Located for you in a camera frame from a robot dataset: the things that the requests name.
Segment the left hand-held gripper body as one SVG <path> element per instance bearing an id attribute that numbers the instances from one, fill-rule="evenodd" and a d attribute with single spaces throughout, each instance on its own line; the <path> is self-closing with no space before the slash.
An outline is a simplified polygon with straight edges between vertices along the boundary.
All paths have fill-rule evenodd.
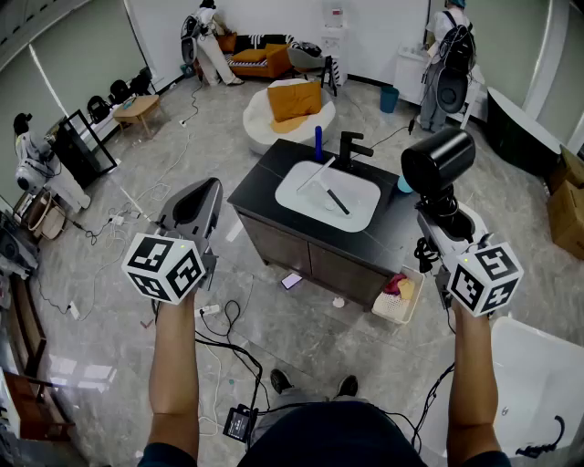
<path id="1" fill-rule="evenodd" d="M 210 245 L 213 230 L 184 234 L 150 223 L 134 236 L 121 269 L 142 296 L 177 305 L 193 289 L 213 280 L 217 263 Z"/>

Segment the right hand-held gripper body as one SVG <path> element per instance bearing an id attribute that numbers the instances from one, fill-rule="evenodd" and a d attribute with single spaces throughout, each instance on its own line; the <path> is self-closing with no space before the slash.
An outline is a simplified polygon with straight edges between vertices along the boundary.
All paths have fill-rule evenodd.
<path id="1" fill-rule="evenodd" d="M 512 299 L 524 269 L 507 242 L 493 244 L 490 233 L 473 240 L 455 241 L 443 233 L 434 236 L 441 260 L 435 283 L 444 307 L 457 301 L 472 316 L 495 312 Z"/>

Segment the black vanity cabinet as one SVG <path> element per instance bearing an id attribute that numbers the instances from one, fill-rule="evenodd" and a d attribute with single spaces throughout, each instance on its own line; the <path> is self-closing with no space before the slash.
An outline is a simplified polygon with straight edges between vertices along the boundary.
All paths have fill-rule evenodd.
<path id="1" fill-rule="evenodd" d="M 276 190 L 293 167 L 315 160 L 307 145 L 278 140 L 244 177 L 228 202 L 261 260 L 300 274 L 328 291 L 372 308 L 421 236 L 419 197 L 398 188 L 398 175 L 355 161 L 349 175 L 381 191 L 369 224 L 348 233 L 279 204 Z"/>

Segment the person's left forearm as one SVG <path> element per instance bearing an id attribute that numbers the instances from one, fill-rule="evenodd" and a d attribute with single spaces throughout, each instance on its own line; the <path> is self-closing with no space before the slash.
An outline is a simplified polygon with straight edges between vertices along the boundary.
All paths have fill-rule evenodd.
<path id="1" fill-rule="evenodd" d="M 178 305 L 160 305 L 149 381 L 149 441 L 170 444 L 191 457 L 199 451 L 199 381 L 194 291 Z"/>

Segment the person's right forearm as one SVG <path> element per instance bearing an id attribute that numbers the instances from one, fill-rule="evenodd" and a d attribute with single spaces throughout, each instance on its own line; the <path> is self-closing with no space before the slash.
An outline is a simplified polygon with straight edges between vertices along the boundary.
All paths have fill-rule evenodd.
<path id="1" fill-rule="evenodd" d="M 498 391 L 488 318 L 472 316 L 457 301 L 452 310 L 455 357 L 446 447 L 448 466 L 461 467 L 479 454 L 500 450 L 494 429 Z"/>

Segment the white ceramic sink bowl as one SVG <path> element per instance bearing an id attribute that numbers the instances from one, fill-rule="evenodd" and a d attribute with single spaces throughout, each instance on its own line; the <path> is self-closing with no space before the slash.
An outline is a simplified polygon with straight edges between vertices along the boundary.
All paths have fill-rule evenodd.
<path id="1" fill-rule="evenodd" d="M 297 188 L 321 166 L 314 161 L 295 164 L 277 187 L 276 201 L 289 210 L 346 233 L 364 230 L 381 198 L 380 188 L 373 182 L 334 169 L 330 165 L 317 180 L 297 192 Z M 350 215 L 345 215 L 332 201 L 327 189 L 331 189 L 340 198 L 349 209 Z"/>

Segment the white laundry basket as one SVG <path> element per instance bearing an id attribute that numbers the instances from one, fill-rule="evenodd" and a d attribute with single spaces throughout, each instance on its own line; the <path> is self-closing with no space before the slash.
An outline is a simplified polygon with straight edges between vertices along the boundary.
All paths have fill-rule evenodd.
<path id="1" fill-rule="evenodd" d="M 376 298 L 371 312 L 378 317 L 383 317 L 396 324 L 406 325 L 413 315 L 414 308 L 420 296 L 424 274 L 405 265 L 401 267 L 401 271 L 398 274 L 404 274 L 407 278 L 415 282 L 416 287 L 412 299 L 402 300 L 400 296 L 387 295 L 383 292 L 384 287 Z"/>

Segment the cardboard box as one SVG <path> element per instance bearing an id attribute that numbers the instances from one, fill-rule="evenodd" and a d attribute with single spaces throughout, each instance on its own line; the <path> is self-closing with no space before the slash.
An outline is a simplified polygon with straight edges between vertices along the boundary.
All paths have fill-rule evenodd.
<path id="1" fill-rule="evenodd" d="M 559 178 L 579 189 L 584 188 L 584 161 L 565 146 L 560 146 Z"/>
<path id="2" fill-rule="evenodd" d="M 547 213 L 553 243 L 584 261 L 584 188 L 562 182 L 548 200 Z"/>

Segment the black slim brush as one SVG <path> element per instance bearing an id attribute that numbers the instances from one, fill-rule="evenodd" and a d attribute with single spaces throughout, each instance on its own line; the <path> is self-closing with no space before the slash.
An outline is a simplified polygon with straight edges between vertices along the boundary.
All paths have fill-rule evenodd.
<path id="1" fill-rule="evenodd" d="M 349 209 L 331 189 L 327 189 L 327 194 L 345 215 L 350 215 Z"/>

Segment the black bathtub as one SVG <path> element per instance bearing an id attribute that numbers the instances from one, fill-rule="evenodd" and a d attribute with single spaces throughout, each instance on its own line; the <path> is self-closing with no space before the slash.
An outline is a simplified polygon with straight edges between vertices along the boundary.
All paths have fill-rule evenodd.
<path id="1" fill-rule="evenodd" d="M 547 177 L 558 165 L 559 141 L 492 87 L 487 88 L 486 137 L 501 159 L 532 175 Z"/>

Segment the white bathtub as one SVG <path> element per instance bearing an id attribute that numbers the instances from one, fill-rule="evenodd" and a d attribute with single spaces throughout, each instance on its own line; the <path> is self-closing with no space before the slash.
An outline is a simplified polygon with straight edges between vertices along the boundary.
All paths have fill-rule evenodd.
<path id="1" fill-rule="evenodd" d="M 492 355 L 503 452 L 513 458 L 530 446 L 568 447 L 584 417 L 584 348 L 499 317 Z"/>

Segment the yellow blanket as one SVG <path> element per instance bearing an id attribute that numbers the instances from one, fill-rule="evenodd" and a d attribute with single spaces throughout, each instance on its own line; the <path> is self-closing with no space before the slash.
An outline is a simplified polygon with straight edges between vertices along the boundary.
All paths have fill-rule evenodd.
<path id="1" fill-rule="evenodd" d="M 271 130 L 276 134 L 288 134 L 299 127 L 308 119 L 308 115 L 294 117 L 282 121 L 275 119 L 270 123 Z"/>

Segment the wooden coffee table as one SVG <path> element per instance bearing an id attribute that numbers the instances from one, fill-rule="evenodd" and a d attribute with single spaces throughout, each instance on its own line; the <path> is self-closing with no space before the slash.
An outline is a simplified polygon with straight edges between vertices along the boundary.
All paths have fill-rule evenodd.
<path id="1" fill-rule="evenodd" d="M 114 120 L 122 128 L 124 124 L 142 125 L 146 136 L 152 137 L 146 118 L 155 110 L 161 110 L 159 95 L 137 96 L 129 99 L 113 112 Z"/>

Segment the black faucet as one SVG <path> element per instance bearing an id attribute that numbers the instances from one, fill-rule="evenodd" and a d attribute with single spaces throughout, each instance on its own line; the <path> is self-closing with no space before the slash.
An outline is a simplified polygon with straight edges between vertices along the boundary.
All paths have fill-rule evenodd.
<path id="1" fill-rule="evenodd" d="M 352 154 L 372 157 L 374 149 L 359 145 L 355 140 L 363 140 L 364 135 L 358 132 L 342 131 L 339 146 L 339 167 L 344 171 L 352 171 Z"/>

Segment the black backpack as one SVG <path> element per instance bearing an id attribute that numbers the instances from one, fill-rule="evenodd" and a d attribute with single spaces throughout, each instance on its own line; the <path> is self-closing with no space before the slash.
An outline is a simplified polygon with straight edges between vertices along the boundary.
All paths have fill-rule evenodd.
<path id="1" fill-rule="evenodd" d="M 93 96 L 88 102 L 87 110 L 91 122 L 93 124 L 99 124 L 109 116 L 111 105 L 101 96 Z"/>
<path id="2" fill-rule="evenodd" d="M 132 93 L 127 83 L 122 79 L 115 80 L 110 86 L 109 99 L 112 104 L 120 105 L 131 97 Z"/>
<path id="3" fill-rule="evenodd" d="M 130 81 L 130 91 L 137 96 L 150 95 L 152 73 L 149 67 L 144 67 L 139 74 Z"/>

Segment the round rattan shelf stand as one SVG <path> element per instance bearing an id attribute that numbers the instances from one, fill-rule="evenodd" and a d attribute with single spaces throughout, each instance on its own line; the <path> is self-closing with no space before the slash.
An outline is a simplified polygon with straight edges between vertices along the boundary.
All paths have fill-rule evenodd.
<path id="1" fill-rule="evenodd" d="M 51 192 L 37 195 L 27 210 L 26 227 L 36 240 L 55 240 L 65 230 L 65 210 Z"/>

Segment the teal waste bin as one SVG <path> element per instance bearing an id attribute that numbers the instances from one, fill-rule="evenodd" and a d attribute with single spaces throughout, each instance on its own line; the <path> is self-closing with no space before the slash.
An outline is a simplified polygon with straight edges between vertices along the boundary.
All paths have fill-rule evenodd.
<path id="1" fill-rule="evenodd" d="M 393 86 L 381 87 L 380 110 L 383 113 L 392 114 L 399 101 L 400 91 Z"/>

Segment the orange sofa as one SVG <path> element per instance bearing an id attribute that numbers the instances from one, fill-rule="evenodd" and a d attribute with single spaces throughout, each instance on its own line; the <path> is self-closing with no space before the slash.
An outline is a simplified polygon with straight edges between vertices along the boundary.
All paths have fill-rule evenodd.
<path id="1" fill-rule="evenodd" d="M 293 68 L 287 53 L 295 42 L 291 35 L 232 33 L 216 39 L 227 65 L 239 78 L 278 78 Z"/>

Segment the person's left black shoe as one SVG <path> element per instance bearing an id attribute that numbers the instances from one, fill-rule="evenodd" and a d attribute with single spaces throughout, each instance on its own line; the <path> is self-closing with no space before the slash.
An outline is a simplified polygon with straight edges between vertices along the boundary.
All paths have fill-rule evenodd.
<path id="1" fill-rule="evenodd" d="M 287 374 L 278 368 L 271 370 L 270 382 L 277 394 L 281 394 L 283 391 L 293 388 L 293 384 L 290 382 Z"/>

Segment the grey chair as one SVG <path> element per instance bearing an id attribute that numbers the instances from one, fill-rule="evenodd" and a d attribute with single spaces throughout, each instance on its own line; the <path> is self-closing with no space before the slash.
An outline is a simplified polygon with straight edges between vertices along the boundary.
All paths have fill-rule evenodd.
<path id="1" fill-rule="evenodd" d="M 305 79 L 308 79 L 308 76 L 318 78 L 322 88 L 327 80 L 333 96 L 336 97 L 338 95 L 338 67 L 335 59 L 332 56 L 323 56 L 317 46 L 313 47 L 309 43 L 305 43 L 305 48 L 301 46 L 302 43 L 294 43 L 287 49 L 288 59 L 294 72 Z"/>

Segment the small black monitor device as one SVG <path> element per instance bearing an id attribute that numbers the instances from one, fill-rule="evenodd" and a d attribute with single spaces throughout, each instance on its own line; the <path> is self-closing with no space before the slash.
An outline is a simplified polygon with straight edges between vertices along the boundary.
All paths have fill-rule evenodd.
<path id="1" fill-rule="evenodd" d="M 258 409 L 249 409 L 243 404 L 239 404 L 236 408 L 231 408 L 225 421 L 223 435 L 248 444 L 257 416 Z"/>

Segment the grey roller blind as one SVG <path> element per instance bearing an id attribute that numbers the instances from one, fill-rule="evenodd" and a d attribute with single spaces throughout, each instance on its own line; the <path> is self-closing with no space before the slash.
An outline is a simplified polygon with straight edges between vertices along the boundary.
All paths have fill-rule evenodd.
<path id="1" fill-rule="evenodd" d="M 123 0 L 90 0 L 32 42 L 48 83 L 68 114 L 107 98 L 117 80 L 135 78 L 146 62 Z"/>
<path id="2" fill-rule="evenodd" d="M 30 129 L 44 136 L 65 116 L 25 47 L 0 71 L 0 196 L 10 205 L 22 195 L 15 181 L 17 157 L 13 122 L 19 113 L 32 115 Z"/>

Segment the person's grey trousers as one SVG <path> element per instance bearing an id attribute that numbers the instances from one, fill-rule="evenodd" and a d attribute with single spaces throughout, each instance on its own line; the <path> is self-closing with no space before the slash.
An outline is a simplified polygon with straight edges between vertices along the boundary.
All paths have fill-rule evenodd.
<path id="1" fill-rule="evenodd" d="M 284 389 L 273 402 L 273 407 L 269 413 L 258 418 L 254 428 L 254 435 L 261 435 L 274 426 L 280 419 L 295 409 L 293 404 L 303 403 L 320 403 L 320 402 L 337 402 L 337 401 L 358 401 L 368 402 L 368 400 L 360 397 L 351 396 L 335 396 L 334 398 L 327 397 L 314 390 L 302 389 L 300 387 L 293 387 Z"/>

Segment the wooden stool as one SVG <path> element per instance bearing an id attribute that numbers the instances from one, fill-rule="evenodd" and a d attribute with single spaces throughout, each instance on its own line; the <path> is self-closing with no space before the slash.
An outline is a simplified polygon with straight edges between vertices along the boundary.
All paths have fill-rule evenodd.
<path id="1" fill-rule="evenodd" d="M 71 440 L 75 423 L 57 401 L 58 385 L 0 371 L 0 421 L 25 441 Z"/>

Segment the white water dispenser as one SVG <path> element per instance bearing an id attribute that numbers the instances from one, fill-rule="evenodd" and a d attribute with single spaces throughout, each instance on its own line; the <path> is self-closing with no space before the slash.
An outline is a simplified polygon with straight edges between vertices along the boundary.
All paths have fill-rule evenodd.
<path id="1" fill-rule="evenodd" d="M 347 80 L 348 25 L 341 0 L 321 0 L 321 43 L 325 56 L 332 58 L 335 84 L 342 87 Z"/>

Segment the person's dark teal shirt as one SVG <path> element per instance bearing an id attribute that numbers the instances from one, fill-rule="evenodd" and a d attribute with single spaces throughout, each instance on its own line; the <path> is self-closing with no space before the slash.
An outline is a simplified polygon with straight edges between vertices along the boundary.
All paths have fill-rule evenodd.
<path id="1" fill-rule="evenodd" d="M 427 467 L 398 427 L 360 401 L 292 409 L 259 437 L 237 467 Z"/>

